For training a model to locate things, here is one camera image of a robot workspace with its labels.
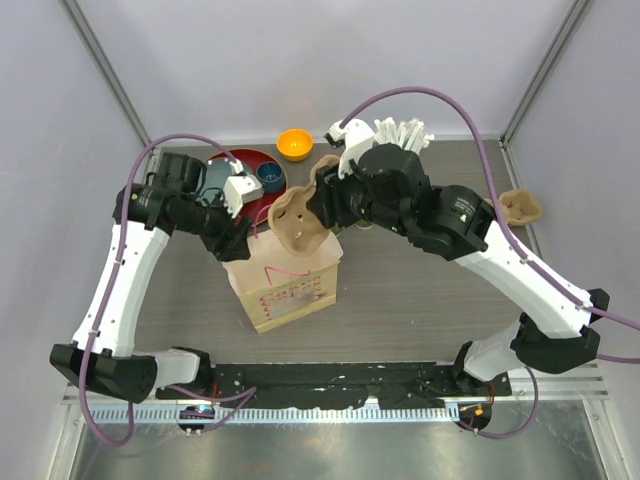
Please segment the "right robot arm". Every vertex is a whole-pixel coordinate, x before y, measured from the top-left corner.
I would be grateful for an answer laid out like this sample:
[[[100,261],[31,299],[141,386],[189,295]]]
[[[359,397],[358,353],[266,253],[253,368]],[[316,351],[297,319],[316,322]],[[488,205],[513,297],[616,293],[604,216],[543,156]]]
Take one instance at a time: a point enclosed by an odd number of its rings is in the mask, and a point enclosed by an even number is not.
[[[455,392],[475,394],[520,367],[561,374],[596,359],[600,336],[591,325],[599,317],[589,309],[607,307],[608,294],[575,287],[547,266],[534,271],[539,258],[505,238],[489,203],[468,187],[432,184],[417,154],[375,146],[345,176],[327,155],[310,180],[307,207],[323,226],[380,226],[479,275],[521,308],[513,325],[461,347],[451,368]]]

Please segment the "brown cardboard cup carrier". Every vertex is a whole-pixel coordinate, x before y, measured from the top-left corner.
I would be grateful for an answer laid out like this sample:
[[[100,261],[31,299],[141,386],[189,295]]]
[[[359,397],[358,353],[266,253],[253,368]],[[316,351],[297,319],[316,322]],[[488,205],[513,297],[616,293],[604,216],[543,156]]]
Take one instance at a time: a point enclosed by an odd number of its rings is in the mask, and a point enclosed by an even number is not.
[[[307,207],[316,193],[315,174],[321,167],[335,167],[339,157],[324,155],[311,169],[305,186],[288,188],[268,211],[268,224],[281,245],[292,255],[309,256],[328,238],[330,229]]]

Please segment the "pink paper bag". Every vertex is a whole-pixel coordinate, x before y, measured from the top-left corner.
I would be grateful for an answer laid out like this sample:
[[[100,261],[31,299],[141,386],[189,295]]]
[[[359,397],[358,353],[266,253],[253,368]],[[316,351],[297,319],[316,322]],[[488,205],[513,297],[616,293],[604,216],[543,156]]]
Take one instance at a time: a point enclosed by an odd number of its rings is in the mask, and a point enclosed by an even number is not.
[[[336,302],[343,250],[332,233],[309,256],[295,256],[266,230],[248,238],[250,258],[225,262],[229,283],[254,329],[280,327]]]

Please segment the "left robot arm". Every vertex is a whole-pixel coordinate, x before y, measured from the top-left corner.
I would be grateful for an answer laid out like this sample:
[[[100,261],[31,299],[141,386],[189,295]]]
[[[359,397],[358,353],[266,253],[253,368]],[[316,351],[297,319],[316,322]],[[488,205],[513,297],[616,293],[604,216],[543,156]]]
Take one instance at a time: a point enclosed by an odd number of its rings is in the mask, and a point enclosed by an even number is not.
[[[94,298],[72,341],[54,345],[49,357],[71,384],[132,403],[171,385],[193,399],[211,391],[208,353],[186,347],[140,353],[134,337],[153,270],[174,232],[199,237],[221,262],[249,259],[252,220],[240,212],[245,195],[261,187],[239,161],[226,164],[230,174],[216,189],[207,182],[207,164],[166,153],[144,182],[118,193],[109,255]]]

